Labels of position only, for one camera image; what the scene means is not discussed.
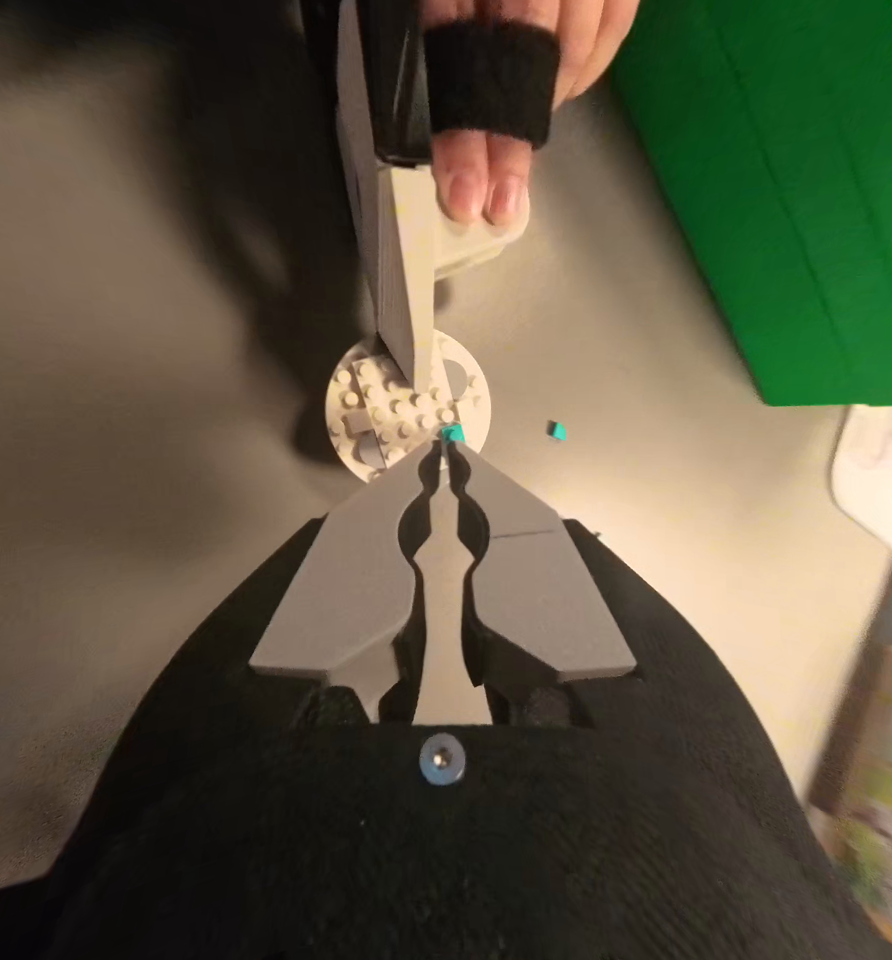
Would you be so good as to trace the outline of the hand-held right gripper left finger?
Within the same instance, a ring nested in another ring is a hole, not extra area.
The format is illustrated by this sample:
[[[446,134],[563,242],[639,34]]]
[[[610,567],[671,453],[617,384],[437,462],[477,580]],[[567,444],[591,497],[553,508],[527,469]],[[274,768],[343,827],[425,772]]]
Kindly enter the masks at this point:
[[[431,534],[442,443],[416,450],[323,520],[249,660],[257,674],[351,690],[371,722],[417,689],[425,627],[416,553]]]

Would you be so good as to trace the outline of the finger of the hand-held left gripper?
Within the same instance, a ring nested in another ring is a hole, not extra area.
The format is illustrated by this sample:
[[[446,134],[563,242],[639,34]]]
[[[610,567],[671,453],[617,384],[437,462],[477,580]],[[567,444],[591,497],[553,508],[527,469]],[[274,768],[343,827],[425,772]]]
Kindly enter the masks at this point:
[[[432,381],[432,130],[417,2],[339,3],[335,127],[373,326],[409,385]]]

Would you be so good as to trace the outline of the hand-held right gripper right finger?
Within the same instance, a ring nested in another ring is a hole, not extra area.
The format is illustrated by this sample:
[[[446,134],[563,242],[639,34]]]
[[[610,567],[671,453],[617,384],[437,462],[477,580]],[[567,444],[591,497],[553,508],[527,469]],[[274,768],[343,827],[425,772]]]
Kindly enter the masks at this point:
[[[461,644],[475,687],[506,700],[632,674],[636,659],[560,515],[470,446],[445,444],[472,564]]]

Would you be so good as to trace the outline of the round white lego plate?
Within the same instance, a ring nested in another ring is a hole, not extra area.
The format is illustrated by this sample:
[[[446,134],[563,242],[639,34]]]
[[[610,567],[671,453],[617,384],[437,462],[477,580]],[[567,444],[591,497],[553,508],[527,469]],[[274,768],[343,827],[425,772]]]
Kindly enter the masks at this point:
[[[377,338],[351,346],[325,393],[324,423],[337,457],[369,482],[443,429],[482,450],[492,419],[486,375],[469,350],[440,331],[433,335],[430,387],[411,387]]]

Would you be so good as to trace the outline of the yellow lego box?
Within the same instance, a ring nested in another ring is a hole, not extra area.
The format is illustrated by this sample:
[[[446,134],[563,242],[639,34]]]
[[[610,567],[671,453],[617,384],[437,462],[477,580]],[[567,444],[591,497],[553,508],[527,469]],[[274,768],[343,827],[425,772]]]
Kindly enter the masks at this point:
[[[892,944],[892,645],[864,658],[835,734],[833,860]]]

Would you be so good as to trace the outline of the person's left hand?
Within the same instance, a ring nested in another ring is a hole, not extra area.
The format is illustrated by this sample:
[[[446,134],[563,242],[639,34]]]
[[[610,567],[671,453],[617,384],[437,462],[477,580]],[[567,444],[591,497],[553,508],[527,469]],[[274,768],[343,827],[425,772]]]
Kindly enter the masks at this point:
[[[560,63],[552,101],[559,108],[589,90],[632,29],[637,1],[425,1],[425,29],[461,20],[521,22],[556,36]],[[431,140],[440,208],[454,222],[515,223],[529,198],[534,148],[479,129],[451,129]]]

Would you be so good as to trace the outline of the green plastic bin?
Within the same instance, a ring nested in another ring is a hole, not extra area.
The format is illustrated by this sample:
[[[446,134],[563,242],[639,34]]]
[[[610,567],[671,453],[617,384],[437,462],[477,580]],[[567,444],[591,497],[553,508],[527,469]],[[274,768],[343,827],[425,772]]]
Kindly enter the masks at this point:
[[[892,406],[892,1],[641,2],[613,75],[762,400]]]

